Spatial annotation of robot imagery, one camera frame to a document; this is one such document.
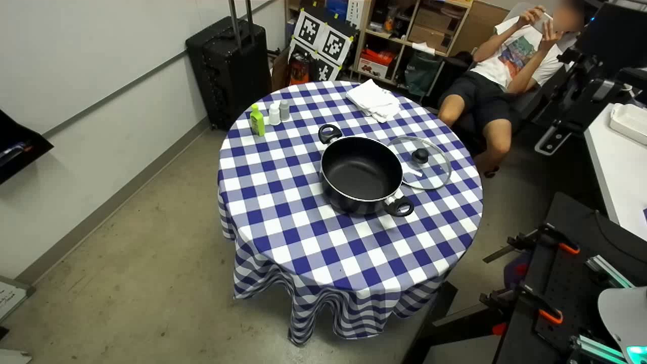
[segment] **luggage handle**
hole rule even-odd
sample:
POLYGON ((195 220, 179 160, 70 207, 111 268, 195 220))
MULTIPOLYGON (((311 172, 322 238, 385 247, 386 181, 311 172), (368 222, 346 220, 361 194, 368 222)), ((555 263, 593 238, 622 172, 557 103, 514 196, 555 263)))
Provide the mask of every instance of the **luggage handle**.
MULTIPOLYGON (((252 37, 252 29, 255 29, 255 23, 252 23, 252 15, 250 15, 250 0, 244 0, 244 8, 246 8, 246 24, 249 24, 249 37, 250 40, 255 39, 252 37)), ((239 46, 243 46, 243 34, 239 33, 239 16, 236 16, 236 2, 235 0, 228 0, 228 12, 231 12, 231 29, 235 30, 235 37, 236 37, 236 43, 239 46)))

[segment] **black cord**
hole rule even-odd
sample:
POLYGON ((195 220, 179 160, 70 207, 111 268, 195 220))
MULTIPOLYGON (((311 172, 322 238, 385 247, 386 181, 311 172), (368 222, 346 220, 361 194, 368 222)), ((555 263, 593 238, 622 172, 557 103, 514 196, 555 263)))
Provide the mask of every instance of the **black cord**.
POLYGON ((609 238, 609 235, 607 235, 604 229, 603 229, 603 220, 600 220, 600 212, 599 212, 599 211, 593 211, 593 218, 594 218, 594 224, 597 224, 600 236, 603 236, 612 249, 617 249, 619 253, 622 253, 622 255, 627 255, 627 256, 632 256, 636 260, 647 263, 646 258, 636 256, 636 255, 619 249, 617 243, 612 243, 612 238, 609 238))

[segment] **gingham tablecloth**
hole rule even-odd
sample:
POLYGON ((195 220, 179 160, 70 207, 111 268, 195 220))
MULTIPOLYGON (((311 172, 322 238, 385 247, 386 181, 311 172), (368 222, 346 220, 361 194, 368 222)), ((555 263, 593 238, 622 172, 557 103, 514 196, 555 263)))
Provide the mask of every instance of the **gingham tablecloth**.
POLYGON ((482 220, 482 181, 458 135, 406 98, 398 98, 393 122, 378 123, 346 100, 352 87, 305 82, 276 91, 258 102, 260 110, 286 102, 289 120, 258 138, 243 113, 221 150, 219 205, 225 236, 236 243, 235 293, 243 300, 283 283, 293 300, 295 344, 311 335, 322 304, 335 308, 342 337, 373 337, 391 316, 416 311, 465 255, 482 220), (451 178, 438 191, 403 187, 414 203, 404 218, 335 212, 319 185, 324 123, 386 143, 427 138, 448 155, 451 178))

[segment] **black rolling luggage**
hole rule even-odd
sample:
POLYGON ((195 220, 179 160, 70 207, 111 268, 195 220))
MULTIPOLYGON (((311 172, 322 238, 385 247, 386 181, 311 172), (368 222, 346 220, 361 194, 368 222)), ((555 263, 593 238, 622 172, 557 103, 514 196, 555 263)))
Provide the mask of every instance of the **black rolling luggage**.
POLYGON ((231 16, 187 40, 211 125, 225 132, 270 91, 266 29, 252 24, 250 0, 246 21, 236 18, 235 0, 228 5, 231 16))

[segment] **person's hand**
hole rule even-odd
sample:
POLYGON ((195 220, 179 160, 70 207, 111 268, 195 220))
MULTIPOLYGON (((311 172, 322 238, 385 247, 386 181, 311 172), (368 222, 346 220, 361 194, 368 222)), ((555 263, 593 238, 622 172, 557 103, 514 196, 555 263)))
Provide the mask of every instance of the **person's hand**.
POLYGON ((562 37, 564 37, 564 33, 546 33, 546 27, 541 29, 541 43, 540 43, 540 48, 551 48, 551 46, 555 46, 557 43, 560 43, 562 40, 562 37))
POLYGON ((541 7, 532 7, 528 12, 524 12, 517 18, 517 27, 533 24, 533 23, 541 21, 541 16, 544 16, 544 8, 541 7))

